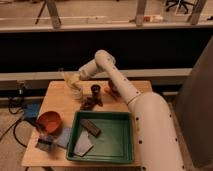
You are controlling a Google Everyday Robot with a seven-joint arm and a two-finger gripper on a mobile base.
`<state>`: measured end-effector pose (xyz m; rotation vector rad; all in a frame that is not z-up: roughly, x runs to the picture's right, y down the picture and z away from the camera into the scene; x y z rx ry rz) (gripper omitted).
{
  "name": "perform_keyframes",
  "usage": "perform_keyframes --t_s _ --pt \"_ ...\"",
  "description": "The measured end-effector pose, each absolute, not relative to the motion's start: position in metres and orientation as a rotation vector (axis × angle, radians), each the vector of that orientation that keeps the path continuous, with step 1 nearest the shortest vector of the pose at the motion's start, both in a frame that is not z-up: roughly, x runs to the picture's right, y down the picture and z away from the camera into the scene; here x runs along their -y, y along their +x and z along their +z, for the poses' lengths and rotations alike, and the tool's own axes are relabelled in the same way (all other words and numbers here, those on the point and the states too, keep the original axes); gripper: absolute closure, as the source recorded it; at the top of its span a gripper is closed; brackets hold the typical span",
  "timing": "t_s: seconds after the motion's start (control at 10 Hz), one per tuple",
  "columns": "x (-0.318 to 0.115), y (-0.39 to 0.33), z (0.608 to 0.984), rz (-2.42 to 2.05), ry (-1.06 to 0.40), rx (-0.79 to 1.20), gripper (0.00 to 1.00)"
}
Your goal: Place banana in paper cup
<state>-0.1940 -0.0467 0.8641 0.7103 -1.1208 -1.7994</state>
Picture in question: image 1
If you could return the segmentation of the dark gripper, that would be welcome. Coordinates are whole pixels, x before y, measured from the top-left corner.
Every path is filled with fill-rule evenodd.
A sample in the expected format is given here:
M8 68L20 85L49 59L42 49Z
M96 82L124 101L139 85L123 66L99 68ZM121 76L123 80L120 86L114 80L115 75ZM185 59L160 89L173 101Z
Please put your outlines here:
M103 106L101 99L101 87L98 84L93 84L90 89L92 95L83 100L80 107L81 110L92 110L96 105Z

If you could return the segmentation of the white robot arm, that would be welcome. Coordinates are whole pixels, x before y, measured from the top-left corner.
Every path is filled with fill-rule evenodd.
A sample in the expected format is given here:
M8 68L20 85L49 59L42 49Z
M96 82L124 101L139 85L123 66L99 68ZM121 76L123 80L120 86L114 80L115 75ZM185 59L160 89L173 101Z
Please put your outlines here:
M100 72L108 74L137 118L140 161L145 171L184 171L174 122L165 99L153 91L137 89L116 68L114 57L105 50L98 50L94 59L79 69L81 80L88 80Z

